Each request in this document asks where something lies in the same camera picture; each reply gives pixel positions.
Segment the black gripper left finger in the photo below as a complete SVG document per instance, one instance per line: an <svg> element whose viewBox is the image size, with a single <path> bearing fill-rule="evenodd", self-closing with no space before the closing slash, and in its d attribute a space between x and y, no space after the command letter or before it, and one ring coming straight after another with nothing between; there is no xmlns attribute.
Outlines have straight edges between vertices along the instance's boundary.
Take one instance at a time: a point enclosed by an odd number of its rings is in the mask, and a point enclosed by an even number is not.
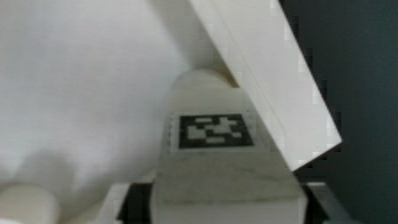
<svg viewBox="0 0 398 224"><path fill-rule="evenodd" d="M110 187L94 224L152 224L150 220L150 178L115 183Z"/></svg>

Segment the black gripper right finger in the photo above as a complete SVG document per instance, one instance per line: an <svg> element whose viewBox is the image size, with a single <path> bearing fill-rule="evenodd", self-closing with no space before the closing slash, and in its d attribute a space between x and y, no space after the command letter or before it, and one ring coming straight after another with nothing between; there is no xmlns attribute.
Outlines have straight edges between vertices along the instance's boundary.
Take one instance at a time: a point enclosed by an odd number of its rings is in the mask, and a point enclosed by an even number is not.
<svg viewBox="0 0 398 224"><path fill-rule="evenodd" d="M309 197L303 224L362 224L342 207L325 182L301 184Z"/></svg>

